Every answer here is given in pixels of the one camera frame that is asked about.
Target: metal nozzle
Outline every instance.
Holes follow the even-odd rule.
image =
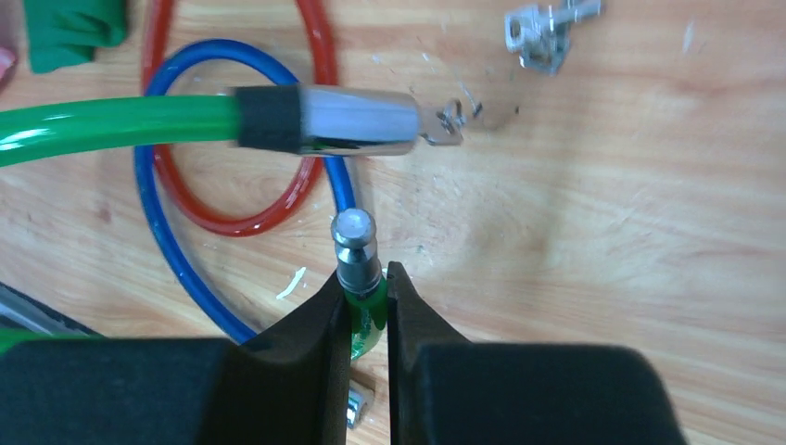
[[[374,218],[363,209],[346,209],[333,219],[330,230],[336,241],[338,282],[359,299],[370,296],[382,279]]]
[[[300,155],[404,155],[421,136],[432,146],[457,146],[463,140],[457,99],[443,108],[421,108],[403,93],[301,86],[300,104]]]

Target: black rubber sleeve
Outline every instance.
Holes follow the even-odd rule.
[[[240,108],[239,146],[300,152],[303,139],[297,85],[238,87],[235,99]]]

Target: green plastic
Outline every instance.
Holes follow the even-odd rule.
[[[82,151],[234,140],[235,99],[173,95],[89,100],[0,113],[0,167]]]
[[[368,299],[345,293],[352,319],[351,359],[357,360],[379,342],[387,323],[387,280],[382,279]]]
[[[26,331],[23,329],[0,329],[0,358],[11,348],[19,343],[33,340],[68,340],[68,339],[91,339],[97,337],[86,337],[77,335],[49,336],[37,332]]]
[[[128,35],[126,0],[25,0],[24,9],[36,74],[92,61]]]

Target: wood grain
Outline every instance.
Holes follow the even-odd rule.
[[[172,48],[245,40],[310,78],[291,2],[181,3]],[[23,58],[0,108],[135,95],[144,5],[132,4],[126,44],[45,76]],[[472,339],[640,349],[694,444],[786,441],[786,4],[608,0],[574,28],[555,78],[506,52],[513,0],[328,5],[343,83],[426,104],[466,90],[488,111],[461,147],[358,162],[383,261],[402,261]],[[262,82],[227,64],[195,76],[179,91]],[[269,203],[298,162],[225,147],[177,157],[199,195],[233,214]],[[0,281],[107,335],[219,334],[146,229],[130,149],[6,168],[0,197]],[[332,205],[320,184],[297,216],[252,239],[171,218],[212,284],[262,328],[331,273]],[[276,300],[303,266],[302,284]],[[356,363],[377,403],[349,443],[387,442],[385,348]]]

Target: ball-end connector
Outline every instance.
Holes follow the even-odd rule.
[[[336,241],[338,282],[358,300],[367,299],[382,280],[374,218],[363,209],[346,209],[333,219],[330,231]]]

